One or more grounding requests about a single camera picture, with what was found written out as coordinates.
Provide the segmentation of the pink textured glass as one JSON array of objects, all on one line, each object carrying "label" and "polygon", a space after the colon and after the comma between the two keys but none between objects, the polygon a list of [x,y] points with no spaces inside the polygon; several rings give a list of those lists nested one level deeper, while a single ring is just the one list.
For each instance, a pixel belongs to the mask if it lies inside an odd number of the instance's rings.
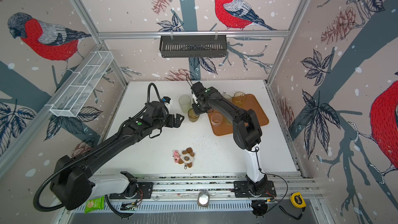
[{"label": "pink textured glass", "polygon": [[220,113],[213,113],[210,122],[213,127],[219,127],[223,122],[223,116]]}]

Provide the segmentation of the pale green textured glass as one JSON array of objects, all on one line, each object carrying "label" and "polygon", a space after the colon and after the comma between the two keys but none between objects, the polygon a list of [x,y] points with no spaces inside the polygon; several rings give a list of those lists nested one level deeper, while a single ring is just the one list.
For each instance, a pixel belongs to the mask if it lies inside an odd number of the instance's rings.
[{"label": "pale green textured glass", "polygon": [[223,94],[222,95],[225,99],[227,99],[228,101],[232,102],[232,97],[229,94]]}]

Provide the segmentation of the yellow clear glass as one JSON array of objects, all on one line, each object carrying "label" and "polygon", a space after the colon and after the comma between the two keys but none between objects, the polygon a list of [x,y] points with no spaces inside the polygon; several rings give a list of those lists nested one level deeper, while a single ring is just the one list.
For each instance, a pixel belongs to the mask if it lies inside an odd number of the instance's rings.
[{"label": "yellow clear glass", "polygon": [[243,105],[244,101],[246,100],[247,95],[241,91],[238,91],[234,94],[233,102],[236,105]]}]

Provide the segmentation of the bright green clear glass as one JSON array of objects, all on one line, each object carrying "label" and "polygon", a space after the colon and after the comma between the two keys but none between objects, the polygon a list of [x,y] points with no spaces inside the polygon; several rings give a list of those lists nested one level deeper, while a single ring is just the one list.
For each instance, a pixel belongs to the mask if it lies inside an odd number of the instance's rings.
[{"label": "bright green clear glass", "polygon": [[232,120],[230,120],[228,117],[224,116],[225,122],[227,125],[232,125]]}]

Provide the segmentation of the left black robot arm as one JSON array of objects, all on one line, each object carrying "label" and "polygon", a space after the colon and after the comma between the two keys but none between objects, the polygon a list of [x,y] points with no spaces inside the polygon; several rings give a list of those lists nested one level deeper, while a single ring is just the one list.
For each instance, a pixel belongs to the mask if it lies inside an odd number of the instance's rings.
[{"label": "left black robot arm", "polygon": [[179,128],[183,120],[181,114],[169,114],[162,102],[148,103],[142,114],[124,121],[111,138],[73,158],[60,158],[50,190],[68,210],[105,195],[123,194],[126,198],[133,198],[139,189],[137,179],[131,173],[122,171],[110,176],[94,176],[94,173],[128,147],[145,137],[152,138],[154,130]]}]

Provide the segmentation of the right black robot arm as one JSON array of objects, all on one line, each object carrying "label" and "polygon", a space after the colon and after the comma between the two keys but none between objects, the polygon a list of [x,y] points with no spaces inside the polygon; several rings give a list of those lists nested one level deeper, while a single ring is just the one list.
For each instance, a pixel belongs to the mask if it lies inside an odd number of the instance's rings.
[{"label": "right black robot arm", "polygon": [[232,122],[234,142],[245,154],[249,191],[253,196],[263,194],[267,177],[260,169],[258,152],[262,130],[256,113],[253,110],[247,111],[234,105],[217,89],[205,88],[201,82],[194,83],[190,88],[193,96],[192,108],[195,114],[200,115],[210,110],[216,110]]}]

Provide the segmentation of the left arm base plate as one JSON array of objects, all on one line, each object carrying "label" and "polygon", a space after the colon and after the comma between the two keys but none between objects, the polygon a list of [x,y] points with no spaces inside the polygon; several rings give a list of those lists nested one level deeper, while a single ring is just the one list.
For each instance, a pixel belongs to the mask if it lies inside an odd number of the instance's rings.
[{"label": "left arm base plate", "polygon": [[126,190],[119,194],[110,194],[112,200],[150,199],[153,190],[152,182],[130,183]]}]

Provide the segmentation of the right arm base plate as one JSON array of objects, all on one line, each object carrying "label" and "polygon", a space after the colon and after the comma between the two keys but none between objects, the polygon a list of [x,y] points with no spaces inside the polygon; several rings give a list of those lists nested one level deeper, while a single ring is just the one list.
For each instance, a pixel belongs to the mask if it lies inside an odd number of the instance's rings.
[{"label": "right arm base plate", "polygon": [[234,181],[232,192],[236,198],[275,198],[276,190],[270,180],[253,183],[251,181]]}]

